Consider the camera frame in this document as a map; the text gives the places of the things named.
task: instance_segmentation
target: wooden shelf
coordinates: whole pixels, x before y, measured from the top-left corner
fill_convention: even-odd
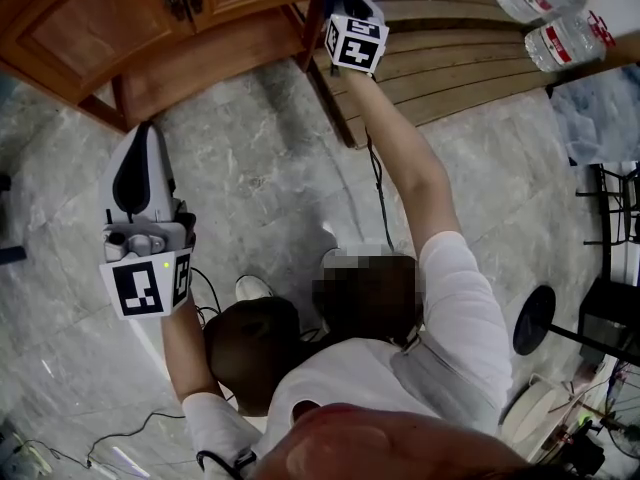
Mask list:
[[[303,50],[281,8],[211,28],[127,70],[114,93],[130,127],[225,78]]]
[[[376,78],[415,126],[489,101],[557,82],[529,58],[519,32],[425,30],[391,34]],[[362,148],[367,134],[342,79],[329,71],[326,52],[314,54],[312,76],[345,144]]]

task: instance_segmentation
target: power cord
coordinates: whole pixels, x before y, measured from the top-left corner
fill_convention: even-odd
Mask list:
[[[377,83],[376,77],[371,75],[371,78],[374,82]],[[378,189],[378,197],[380,199],[380,211],[382,212],[382,222],[384,223],[384,233],[387,238],[387,244],[391,251],[395,251],[395,247],[393,247],[393,242],[391,241],[391,235],[389,234],[389,223],[387,222],[387,208],[384,204],[384,192],[382,190],[382,164],[380,163],[380,159],[373,151],[373,141],[371,140],[371,135],[369,135],[369,130],[365,128],[365,133],[367,134],[367,149],[369,150],[369,157],[371,158],[371,167],[373,168],[373,175],[376,178],[376,188]]]
[[[209,288],[211,288],[211,292],[213,293],[213,297],[216,301],[216,306],[217,309],[211,306],[202,306],[202,307],[197,307],[196,309],[198,311],[198,316],[201,319],[201,323],[202,326],[204,327],[205,324],[205,318],[204,318],[204,314],[203,314],[203,310],[208,310],[208,311],[213,311],[216,315],[219,315],[221,310],[220,310],[220,302],[218,301],[218,295],[216,294],[216,291],[213,287],[213,284],[211,283],[211,281],[209,281],[209,278],[207,278],[207,276],[205,276],[202,271],[198,270],[195,267],[191,267],[191,270],[196,272],[197,274],[199,274],[209,285]],[[234,398],[235,395],[230,395],[227,398],[225,398],[225,400],[228,402],[229,400],[231,400],[232,398]],[[51,455],[56,459],[56,460],[61,460],[62,458],[65,458],[67,460],[70,460],[71,462],[74,462],[76,464],[78,464],[79,466],[81,466],[83,469],[91,469],[91,467],[93,466],[93,464],[97,464],[99,466],[102,467],[106,467],[106,468],[112,468],[113,470],[119,471],[120,473],[124,473],[126,475],[130,475],[133,477],[137,477],[137,478],[145,478],[141,475],[136,475],[134,473],[129,473],[128,471],[124,471],[123,469],[118,468],[117,466],[114,466],[113,464],[108,464],[106,462],[98,462],[94,457],[92,457],[91,455],[93,454],[93,452],[96,449],[96,446],[101,443],[102,441],[105,441],[106,439],[110,439],[112,437],[132,437],[135,436],[136,434],[139,434],[140,432],[142,432],[147,424],[149,423],[149,421],[151,420],[151,418],[153,416],[162,416],[164,418],[170,418],[170,419],[176,419],[176,420],[181,420],[181,419],[185,419],[185,416],[175,416],[172,414],[165,414],[163,412],[158,412],[158,411],[153,411],[151,412],[146,419],[144,420],[144,422],[142,423],[142,426],[140,426],[140,428],[132,431],[132,432],[125,432],[125,433],[114,433],[114,434],[107,434],[106,436],[103,436],[97,440],[95,440],[92,444],[91,444],[91,448],[89,450],[89,453],[87,453],[87,458],[85,463],[82,463],[81,461],[79,461],[78,459],[75,459],[74,457],[71,457],[70,455],[67,455],[66,453],[61,452],[60,450],[57,450],[55,448],[50,447],[49,445],[47,445],[46,443],[44,443],[43,441],[40,441],[38,439],[28,439],[25,442],[23,442],[21,445],[16,446],[11,454],[4,460],[4,462],[2,462],[0,464],[0,469],[2,469],[5,464],[7,462],[9,462],[9,460],[16,454],[19,453],[20,450],[22,450],[28,443],[38,443],[40,445],[42,445],[44,448],[46,448],[49,453],[51,453]]]
[[[96,449],[96,446],[99,443],[101,443],[105,439],[109,439],[111,437],[131,437],[131,436],[135,436],[136,434],[139,434],[140,432],[142,432],[144,430],[144,428],[147,426],[147,423],[149,423],[149,420],[153,416],[163,416],[165,418],[170,418],[170,419],[174,419],[174,420],[182,420],[182,419],[185,418],[185,416],[174,416],[172,414],[165,414],[163,412],[153,411],[151,414],[149,414],[149,416],[147,416],[147,418],[144,420],[144,423],[142,424],[142,426],[139,429],[134,430],[133,432],[107,434],[106,436],[103,436],[103,437],[95,440],[93,442],[93,444],[91,445],[91,449],[89,450],[89,453],[87,453],[87,466],[88,466],[87,469],[89,469],[91,467],[91,454]]]
[[[302,341],[307,341],[307,342],[309,342],[309,341],[313,341],[313,340],[316,338],[316,336],[318,335],[318,333],[319,333],[319,332],[320,332],[320,329],[319,329],[319,328],[309,329],[308,331],[304,331],[304,332],[300,335],[300,338],[299,338],[299,339],[300,339],[300,340],[302,340]],[[306,339],[306,340],[305,340],[305,339],[304,339],[304,338],[305,338],[305,336],[307,336],[308,334],[311,334],[311,333],[313,333],[313,335],[311,336],[311,338],[308,338],[308,339]]]
[[[200,277],[202,277],[207,284],[209,285],[209,288],[211,288],[211,293],[213,293],[213,298],[216,300],[216,307],[212,308],[210,306],[204,306],[200,309],[210,309],[211,311],[213,311],[214,313],[216,313],[217,315],[219,315],[222,312],[222,309],[220,309],[220,301],[218,300],[218,294],[216,294],[216,290],[213,287],[213,284],[211,284],[211,281],[209,281],[209,278],[207,276],[205,276],[200,270],[198,270],[196,267],[191,267],[191,271],[195,272],[196,274],[198,274]]]

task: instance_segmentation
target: gray tile floor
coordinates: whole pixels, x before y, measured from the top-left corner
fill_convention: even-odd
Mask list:
[[[322,254],[384,242],[369,158],[339,144],[311,86],[292,62],[218,84],[157,120],[179,196],[198,216],[195,265],[223,306],[238,276],[256,274],[317,323],[310,280]],[[574,197],[571,170],[542,90],[470,109],[421,128],[446,164],[466,238],[510,329],[532,289],[551,284],[556,322],[577,325],[597,275],[596,216]],[[119,137],[19,85],[0,108],[0,154],[14,176],[2,196],[2,244],[23,243],[26,262],[0,267],[0,422],[76,457],[110,432],[137,427],[153,409],[174,414],[156,321],[119,321],[109,307],[97,179]],[[391,236],[413,253],[397,194],[386,184]],[[196,298],[212,303],[194,281]],[[533,371],[558,380],[577,348],[548,337],[514,358],[514,391]],[[153,478],[199,478],[182,420],[152,420],[117,446]],[[50,456],[54,478],[103,478]]]

